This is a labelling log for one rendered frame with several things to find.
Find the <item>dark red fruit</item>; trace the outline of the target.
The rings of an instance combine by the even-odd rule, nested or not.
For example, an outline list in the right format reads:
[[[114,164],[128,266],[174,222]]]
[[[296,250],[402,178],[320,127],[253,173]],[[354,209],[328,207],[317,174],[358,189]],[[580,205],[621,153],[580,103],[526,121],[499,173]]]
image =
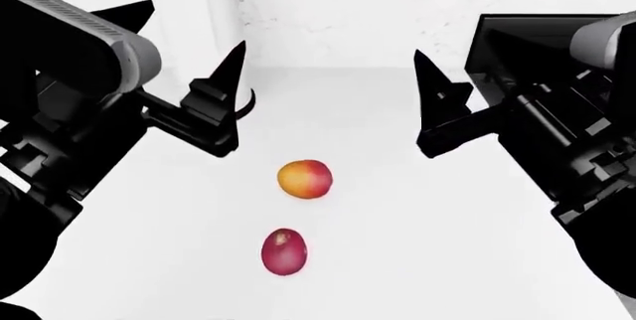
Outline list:
[[[288,276],[300,271],[308,257],[308,248],[302,235],[295,230],[279,229],[263,242],[261,261],[272,274]]]

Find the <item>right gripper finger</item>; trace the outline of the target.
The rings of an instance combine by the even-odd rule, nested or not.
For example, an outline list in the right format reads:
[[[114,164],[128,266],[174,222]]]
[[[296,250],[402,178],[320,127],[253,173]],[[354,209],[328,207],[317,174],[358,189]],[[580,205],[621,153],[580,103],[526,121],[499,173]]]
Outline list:
[[[452,82],[420,50],[414,52],[413,63],[419,92],[422,131],[471,113],[466,106],[473,91],[471,83]]]

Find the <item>yellow red mango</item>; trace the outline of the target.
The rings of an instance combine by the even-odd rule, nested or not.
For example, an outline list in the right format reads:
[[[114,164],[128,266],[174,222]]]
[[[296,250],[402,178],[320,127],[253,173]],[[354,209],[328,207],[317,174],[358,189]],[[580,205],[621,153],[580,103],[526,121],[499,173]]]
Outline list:
[[[331,170],[317,160],[292,161],[278,170],[277,182],[286,194],[303,200],[323,197],[333,185]]]

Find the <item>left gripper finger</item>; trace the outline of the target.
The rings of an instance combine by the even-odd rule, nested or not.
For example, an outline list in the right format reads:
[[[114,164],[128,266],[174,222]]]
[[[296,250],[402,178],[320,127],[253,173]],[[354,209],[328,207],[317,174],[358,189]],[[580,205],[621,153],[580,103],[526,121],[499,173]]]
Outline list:
[[[189,84],[180,106],[194,119],[194,145],[200,149],[237,149],[236,98],[246,51],[239,42],[208,78]]]
[[[152,0],[142,0],[91,12],[97,18],[89,29],[93,33],[139,33],[154,13]]]

